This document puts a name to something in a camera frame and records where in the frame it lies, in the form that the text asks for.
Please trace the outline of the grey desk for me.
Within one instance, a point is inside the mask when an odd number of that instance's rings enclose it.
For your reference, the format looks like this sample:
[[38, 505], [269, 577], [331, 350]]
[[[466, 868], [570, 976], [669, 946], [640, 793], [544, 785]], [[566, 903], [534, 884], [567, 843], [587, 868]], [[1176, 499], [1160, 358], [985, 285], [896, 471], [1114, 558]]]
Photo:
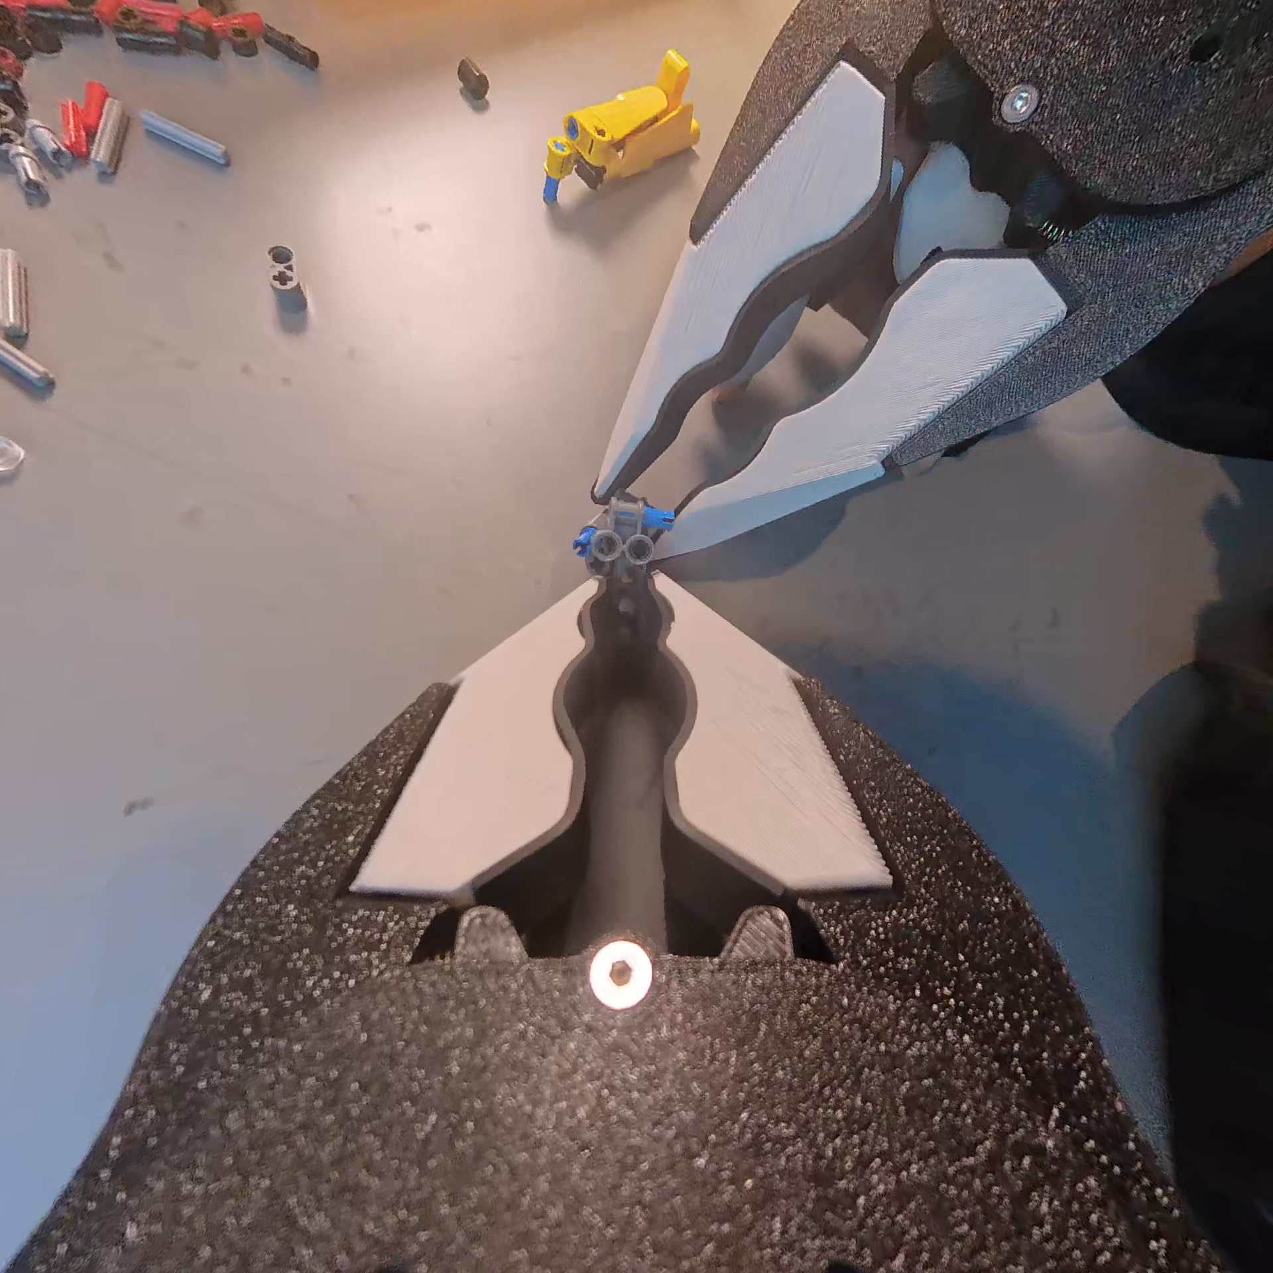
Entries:
[[[228, 170], [3, 185], [3, 1262], [190, 946], [311, 793], [582, 580], [569, 543], [791, 3], [269, 3], [319, 74], [179, 80]], [[457, 65], [488, 76], [470, 102]], [[305, 312], [267, 252], [294, 250]], [[1169, 1152], [1128, 712], [1270, 590], [1270, 465], [1101, 383], [673, 574], [823, 679], [1010, 868]]]

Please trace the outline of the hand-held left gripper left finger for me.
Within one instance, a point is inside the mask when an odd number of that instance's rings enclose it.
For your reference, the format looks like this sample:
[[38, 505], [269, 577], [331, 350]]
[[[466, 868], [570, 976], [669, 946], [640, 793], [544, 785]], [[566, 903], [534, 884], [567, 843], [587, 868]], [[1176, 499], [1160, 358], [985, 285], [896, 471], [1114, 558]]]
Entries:
[[502, 909], [529, 955], [569, 947], [588, 859], [585, 744], [600, 702], [587, 582], [461, 673], [379, 820], [357, 897]]

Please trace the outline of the pile of small connector pins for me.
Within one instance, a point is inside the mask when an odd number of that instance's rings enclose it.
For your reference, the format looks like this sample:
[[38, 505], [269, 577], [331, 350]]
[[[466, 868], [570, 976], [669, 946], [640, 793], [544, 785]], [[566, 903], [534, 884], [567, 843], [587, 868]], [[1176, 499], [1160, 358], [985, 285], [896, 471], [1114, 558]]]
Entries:
[[323, 65], [269, 3], [3, 3], [2, 46], [3, 185], [37, 208], [72, 174], [114, 182], [135, 139], [228, 170], [217, 126], [179, 121], [184, 73], [208, 93], [241, 61]]

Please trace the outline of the person's black hoodie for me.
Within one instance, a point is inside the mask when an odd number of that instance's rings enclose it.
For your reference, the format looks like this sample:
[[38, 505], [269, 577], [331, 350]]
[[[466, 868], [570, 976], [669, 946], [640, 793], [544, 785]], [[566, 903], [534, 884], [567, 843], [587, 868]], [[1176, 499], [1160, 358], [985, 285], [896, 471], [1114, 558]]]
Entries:
[[1128, 712], [1145, 797], [1170, 1149], [1232, 1270], [1272, 1270], [1272, 597], [1216, 602]]

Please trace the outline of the grey bent beam assembly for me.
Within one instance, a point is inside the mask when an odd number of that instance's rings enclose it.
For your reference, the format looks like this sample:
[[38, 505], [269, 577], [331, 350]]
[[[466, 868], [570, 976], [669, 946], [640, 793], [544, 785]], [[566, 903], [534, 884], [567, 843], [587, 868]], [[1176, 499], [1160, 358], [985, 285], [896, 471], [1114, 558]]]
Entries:
[[572, 550], [599, 582], [591, 611], [599, 638], [623, 650], [649, 641], [651, 627], [658, 627], [649, 587], [655, 541], [643, 530], [588, 526]]

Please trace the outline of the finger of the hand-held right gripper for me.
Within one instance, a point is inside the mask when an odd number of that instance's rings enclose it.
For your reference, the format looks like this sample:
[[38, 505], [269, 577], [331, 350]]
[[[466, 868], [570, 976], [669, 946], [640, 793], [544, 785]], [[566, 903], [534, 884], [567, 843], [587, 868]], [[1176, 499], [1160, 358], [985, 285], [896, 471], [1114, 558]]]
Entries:
[[737, 374], [776, 317], [813, 291], [820, 258], [881, 203], [891, 111], [882, 88], [835, 62], [685, 246], [616, 420], [596, 502], [635, 485], [699, 399]]
[[779, 420], [754, 461], [678, 512], [657, 559], [713, 547], [876, 480], [884, 461], [1066, 317], [1026, 256], [940, 258], [891, 303], [844, 383]]

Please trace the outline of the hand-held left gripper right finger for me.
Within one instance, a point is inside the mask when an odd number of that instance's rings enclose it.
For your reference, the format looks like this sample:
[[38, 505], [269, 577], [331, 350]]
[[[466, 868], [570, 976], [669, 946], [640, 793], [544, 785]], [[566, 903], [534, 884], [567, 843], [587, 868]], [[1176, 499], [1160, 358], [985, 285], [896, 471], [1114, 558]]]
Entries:
[[831, 961], [807, 902], [893, 900], [894, 874], [807, 705], [801, 677], [701, 599], [652, 577], [654, 671], [678, 720], [663, 765], [664, 909], [673, 953], [723, 953], [776, 909], [796, 955]]

